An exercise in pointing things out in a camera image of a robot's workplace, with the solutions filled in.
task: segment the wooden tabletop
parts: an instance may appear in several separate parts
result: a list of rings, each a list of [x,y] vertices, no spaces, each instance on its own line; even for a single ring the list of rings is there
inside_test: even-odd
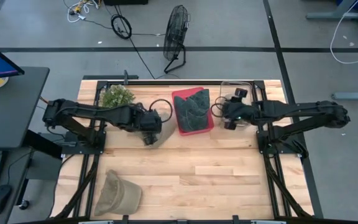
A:
[[[78,102],[92,105],[96,84],[97,80],[83,80]],[[280,80],[265,80],[265,86],[269,100],[285,102]],[[142,102],[146,108],[159,98],[172,102],[172,91],[193,87],[199,86],[127,86],[135,94],[134,101]],[[220,86],[203,87],[209,89],[213,104],[219,96]],[[234,88],[225,86],[221,95],[226,93],[233,94]],[[243,102],[250,103],[250,99],[249,95]],[[164,103],[157,103],[155,108],[159,113],[169,109]],[[89,120],[79,121],[89,125]],[[273,218],[264,160],[255,136],[257,128],[248,126],[231,131],[222,128],[219,118],[214,118],[214,123],[215,128],[210,132],[192,136],[181,136],[176,128],[158,149],[146,149],[135,134],[109,125],[106,128],[106,148],[99,160],[91,219],[122,219],[122,215],[112,213],[100,217],[93,215],[106,172],[110,169],[122,179],[142,187],[142,199],[137,213],[129,216],[131,220],[230,220],[233,215],[239,215],[244,220]],[[289,119],[283,119],[276,125],[288,123]],[[280,158],[288,190],[305,211],[313,214],[300,159],[294,154],[282,154]],[[74,156],[62,167],[52,216],[67,204],[75,192],[82,159],[81,155]],[[276,192],[283,215],[282,199],[277,188]],[[85,210],[87,194],[86,190],[81,214]]]

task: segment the red tray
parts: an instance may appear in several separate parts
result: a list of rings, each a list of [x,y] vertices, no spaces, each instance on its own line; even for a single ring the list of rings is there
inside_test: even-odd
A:
[[[179,96],[180,98],[185,100],[189,96],[194,95],[195,93],[197,93],[200,90],[204,90],[204,88],[203,87],[196,87],[196,88],[191,88],[191,89],[187,89],[187,90],[173,91],[172,92],[172,102],[174,102],[173,107],[175,108],[175,96]],[[205,129],[198,130],[198,131],[186,132],[186,131],[184,131],[184,130],[182,130],[180,128],[178,117],[177,117],[177,123],[178,123],[179,133],[180,133],[181,136],[189,136],[189,135],[192,135],[192,134],[205,133],[205,132],[208,132],[208,131],[210,131],[211,129],[214,128],[214,121],[212,119],[211,109],[208,110],[208,126]]]

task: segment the fabric hat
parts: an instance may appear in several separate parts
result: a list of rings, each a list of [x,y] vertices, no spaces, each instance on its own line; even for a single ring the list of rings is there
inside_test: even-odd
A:
[[[94,215],[100,216],[107,212],[131,215],[136,212],[141,196],[141,187],[120,179],[113,170],[109,170]]]

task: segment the concrete floor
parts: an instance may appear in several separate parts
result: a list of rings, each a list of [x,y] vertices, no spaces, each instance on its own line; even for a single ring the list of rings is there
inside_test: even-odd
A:
[[[66,2],[71,5],[76,1]],[[281,47],[329,47],[337,22],[307,21],[305,15],[333,10],[333,1],[269,0],[269,3]],[[134,32],[164,33],[170,12],[178,4],[191,13],[186,46],[274,46],[261,0],[150,0],[146,6],[121,6],[121,9]],[[91,8],[87,17],[109,26],[110,15],[104,6],[98,11]],[[134,36],[133,40],[138,47],[163,45],[163,37]],[[358,47],[358,21],[342,23],[334,46]],[[0,11],[0,47],[131,47],[131,43],[91,23],[69,24],[61,0],[6,0]],[[163,74],[167,61],[161,52],[140,54],[155,76]],[[49,67],[51,72],[42,95],[50,99],[75,100],[83,75],[120,75],[126,69],[141,79],[151,78],[135,52],[6,55],[20,66]],[[284,53],[283,56],[297,102],[330,100],[335,91],[358,91],[358,64],[342,65],[329,53]],[[356,53],[338,54],[338,57],[357,60]],[[187,61],[173,73],[181,78],[282,79],[275,52],[192,51],[188,52]],[[324,217],[358,220],[358,102],[338,103],[349,110],[352,122],[343,129],[310,131],[305,138]],[[37,109],[30,125],[34,131],[45,132],[41,116],[42,111]],[[53,185],[53,182],[31,183],[25,197],[34,206],[24,211],[14,210],[10,222],[45,218],[52,205]]]

